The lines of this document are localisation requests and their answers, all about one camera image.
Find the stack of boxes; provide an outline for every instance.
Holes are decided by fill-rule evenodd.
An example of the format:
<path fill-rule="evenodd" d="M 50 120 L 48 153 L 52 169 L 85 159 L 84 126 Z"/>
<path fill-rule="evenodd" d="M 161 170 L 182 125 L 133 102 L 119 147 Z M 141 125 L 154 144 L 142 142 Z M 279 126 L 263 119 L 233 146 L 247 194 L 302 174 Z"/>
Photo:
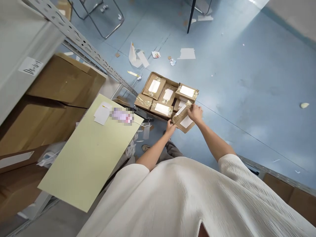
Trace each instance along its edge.
<path fill-rule="evenodd" d="M 181 131 L 187 133 L 194 126 L 187 109 L 195 103 L 197 95 L 197 89 L 152 72 L 144 89 L 137 96 L 135 106 L 146 110 L 155 118 L 171 119 Z"/>
<path fill-rule="evenodd" d="M 32 204 L 47 169 L 36 165 L 50 144 L 68 140 L 105 78 L 54 55 L 0 126 L 0 222 Z"/>

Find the person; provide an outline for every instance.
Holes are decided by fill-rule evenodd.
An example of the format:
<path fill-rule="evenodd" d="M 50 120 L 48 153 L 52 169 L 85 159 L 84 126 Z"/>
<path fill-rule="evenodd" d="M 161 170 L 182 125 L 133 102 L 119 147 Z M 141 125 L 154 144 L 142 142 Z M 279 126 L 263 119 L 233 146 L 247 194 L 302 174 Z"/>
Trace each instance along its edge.
<path fill-rule="evenodd" d="M 169 141 L 176 125 L 168 121 L 156 144 L 116 174 L 78 237 L 316 236 L 316 228 L 250 172 L 202 113 L 195 104 L 188 110 L 220 173 L 183 157 Z M 169 155 L 157 164 L 165 145 Z"/>

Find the paper scrap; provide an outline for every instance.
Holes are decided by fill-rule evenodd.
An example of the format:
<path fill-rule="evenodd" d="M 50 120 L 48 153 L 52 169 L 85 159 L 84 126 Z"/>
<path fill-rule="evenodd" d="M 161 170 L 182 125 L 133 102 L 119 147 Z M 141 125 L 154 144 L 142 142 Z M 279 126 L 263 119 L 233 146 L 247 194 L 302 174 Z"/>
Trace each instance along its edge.
<path fill-rule="evenodd" d="M 209 20 L 214 20 L 214 18 L 211 17 L 210 15 L 208 15 L 208 16 L 203 16 L 203 15 L 197 16 L 197 21 L 209 21 Z"/>
<path fill-rule="evenodd" d="M 144 67 L 148 67 L 149 66 L 149 62 L 147 61 L 147 58 L 145 57 L 143 51 L 140 51 L 137 53 L 138 57 L 140 58 L 142 64 L 144 65 Z"/>
<path fill-rule="evenodd" d="M 301 107 L 302 109 L 305 109 L 307 106 L 309 106 L 309 103 L 301 103 L 301 104 L 300 104 L 300 107 Z"/>
<path fill-rule="evenodd" d="M 180 50 L 180 58 L 178 59 L 195 59 L 195 53 L 193 48 L 182 48 Z"/>
<path fill-rule="evenodd" d="M 146 122 L 144 124 L 144 133 L 143 133 L 143 139 L 147 140 L 149 139 L 149 132 L 150 132 L 150 123 Z"/>
<path fill-rule="evenodd" d="M 181 122 L 180 124 L 187 128 L 188 126 L 190 126 L 190 124 L 192 123 L 193 121 L 189 118 L 189 116 L 187 115 Z"/>
<path fill-rule="evenodd" d="M 140 75 L 137 75 L 136 73 L 134 72 L 131 72 L 131 71 L 127 71 L 129 74 L 133 75 L 133 76 L 137 76 L 137 77 L 140 77 Z"/>
<path fill-rule="evenodd" d="M 129 50 L 128 58 L 134 67 L 140 67 L 140 65 L 142 65 L 142 61 L 140 59 L 137 59 L 136 51 L 135 51 L 135 47 L 133 43 L 131 43 L 131 48 Z"/>
<path fill-rule="evenodd" d="M 157 51 L 152 51 L 151 54 L 153 58 L 160 58 L 160 53 Z"/>
<path fill-rule="evenodd" d="M 185 95 L 187 95 L 189 97 L 193 97 L 194 92 L 195 92 L 195 90 L 193 90 L 193 89 L 191 89 L 189 87 L 185 87 L 185 86 L 182 86 L 181 89 L 180 89 L 180 93 L 181 94 L 185 94 Z"/>
<path fill-rule="evenodd" d="M 179 103 L 179 107 L 185 106 L 185 103 L 186 103 L 186 102 L 184 102 L 184 101 L 181 100 L 180 103 Z"/>
<path fill-rule="evenodd" d="M 70 55 L 73 55 L 73 52 L 67 52 L 67 53 L 64 53 L 64 55 L 70 56 Z"/>
<path fill-rule="evenodd" d="M 163 99 L 165 99 L 165 100 L 170 100 L 170 98 L 171 98 L 171 96 L 172 96 L 173 93 L 174 93 L 173 90 L 167 89 L 166 92 L 165 92 L 165 94 L 164 94 Z"/>
<path fill-rule="evenodd" d="M 177 64 L 177 61 L 176 61 L 176 60 L 174 60 L 174 59 L 170 59 L 170 64 L 171 64 L 171 66 L 174 66 L 174 65 L 176 65 L 176 64 Z"/>
<path fill-rule="evenodd" d="M 31 152 L 27 152 L 27 153 L 15 155 L 15 156 L 3 158 L 0 160 L 0 169 L 7 167 L 7 166 L 10 166 L 10 165 L 14 165 L 14 164 L 22 162 L 22 161 L 26 161 L 26 160 L 31 158 L 33 153 L 34 153 L 34 151 L 31 151 Z"/>
<path fill-rule="evenodd" d="M 66 11 L 65 10 L 60 10 L 60 9 L 58 9 L 58 10 L 60 11 L 61 14 L 66 15 Z"/>
<path fill-rule="evenodd" d="M 157 93 L 159 85 L 160 85 L 159 81 L 153 80 L 148 90 L 150 92 Z"/>
<path fill-rule="evenodd" d="M 155 107 L 155 110 L 162 113 L 162 114 L 165 114 L 166 116 L 168 116 L 170 113 L 170 111 L 169 111 L 170 108 L 168 106 L 165 106 L 162 104 L 157 104 Z"/>
<path fill-rule="evenodd" d="M 110 111 L 112 110 L 112 105 L 102 102 L 96 112 L 94 113 L 94 121 L 104 125 L 108 117 L 110 116 Z"/>

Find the pale yellow cardboard sheet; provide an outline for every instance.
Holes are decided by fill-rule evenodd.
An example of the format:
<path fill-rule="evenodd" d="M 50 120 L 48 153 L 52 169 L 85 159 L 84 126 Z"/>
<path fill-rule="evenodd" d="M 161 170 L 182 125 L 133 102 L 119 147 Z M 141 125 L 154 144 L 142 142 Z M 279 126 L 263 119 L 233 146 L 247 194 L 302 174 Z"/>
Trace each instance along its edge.
<path fill-rule="evenodd" d="M 134 115 L 132 126 L 110 117 L 101 125 L 93 115 L 102 102 L 123 108 L 99 94 L 38 186 L 85 212 L 143 122 Z"/>

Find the white dress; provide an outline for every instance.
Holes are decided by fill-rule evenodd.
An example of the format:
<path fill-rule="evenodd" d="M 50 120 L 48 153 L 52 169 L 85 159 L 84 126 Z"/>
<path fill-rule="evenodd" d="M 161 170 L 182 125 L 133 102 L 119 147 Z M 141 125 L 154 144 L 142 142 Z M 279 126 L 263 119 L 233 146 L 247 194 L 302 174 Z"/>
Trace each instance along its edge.
<path fill-rule="evenodd" d="M 221 173 L 186 157 L 120 170 L 77 237 L 316 236 L 316 228 L 288 206 L 235 155 Z"/>

